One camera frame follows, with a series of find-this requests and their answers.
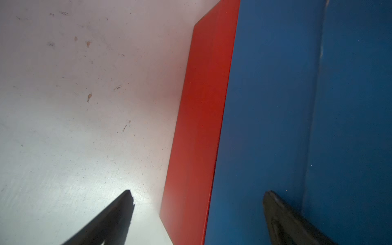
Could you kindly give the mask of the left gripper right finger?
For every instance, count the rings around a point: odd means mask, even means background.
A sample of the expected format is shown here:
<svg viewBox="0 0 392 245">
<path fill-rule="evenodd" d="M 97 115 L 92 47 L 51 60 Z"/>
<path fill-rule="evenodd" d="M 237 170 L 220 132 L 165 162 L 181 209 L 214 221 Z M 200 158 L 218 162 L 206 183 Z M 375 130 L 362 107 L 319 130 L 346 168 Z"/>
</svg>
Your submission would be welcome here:
<svg viewBox="0 0 392 245">
<path fill-rule="evenodd" d="M 274 191 L 263 196 L 263 208 L 273 245 L 335 245 Z"/>
</svg>

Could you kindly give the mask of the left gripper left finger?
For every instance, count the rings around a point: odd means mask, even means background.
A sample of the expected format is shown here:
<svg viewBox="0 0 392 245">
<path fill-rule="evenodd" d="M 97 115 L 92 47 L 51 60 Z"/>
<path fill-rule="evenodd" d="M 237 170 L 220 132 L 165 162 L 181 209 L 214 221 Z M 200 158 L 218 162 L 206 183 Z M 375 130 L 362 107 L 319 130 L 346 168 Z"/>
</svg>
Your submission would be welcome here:
<svg viewBox="0 0 392 245">
<path fill-rule="evenodd" d="M 126 190 L 64 244 L 124 245 L 134 208 L 134 198 Z"/>
</svg>

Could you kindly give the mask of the blue shoebox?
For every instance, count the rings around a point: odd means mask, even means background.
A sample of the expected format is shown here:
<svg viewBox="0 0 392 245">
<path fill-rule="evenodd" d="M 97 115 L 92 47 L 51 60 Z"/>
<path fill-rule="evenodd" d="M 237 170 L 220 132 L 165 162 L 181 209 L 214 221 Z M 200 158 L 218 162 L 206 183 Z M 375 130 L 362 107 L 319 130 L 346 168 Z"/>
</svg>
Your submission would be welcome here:
<svg viewBox="0 0 392 245">
<path fill-rule="evenodd" d="M 205 244 L 270 244 L 270 190 L 340 245 L 391 244 L 391 1 L 241 1 Z"/>
</svg>

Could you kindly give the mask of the red shoebox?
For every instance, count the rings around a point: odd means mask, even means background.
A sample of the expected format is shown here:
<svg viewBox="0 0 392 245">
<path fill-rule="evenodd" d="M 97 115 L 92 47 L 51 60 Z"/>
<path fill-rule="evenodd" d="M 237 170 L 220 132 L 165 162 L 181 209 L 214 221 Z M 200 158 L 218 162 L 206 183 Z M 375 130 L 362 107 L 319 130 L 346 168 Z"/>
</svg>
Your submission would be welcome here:
<svg viewBox="0 0 392 245">
<path fill-rule="evenodd" d="M 174 245 L 205 241 L 239 1 L 219 1 L 194 26 L 160 218 Z"/>
</svg>

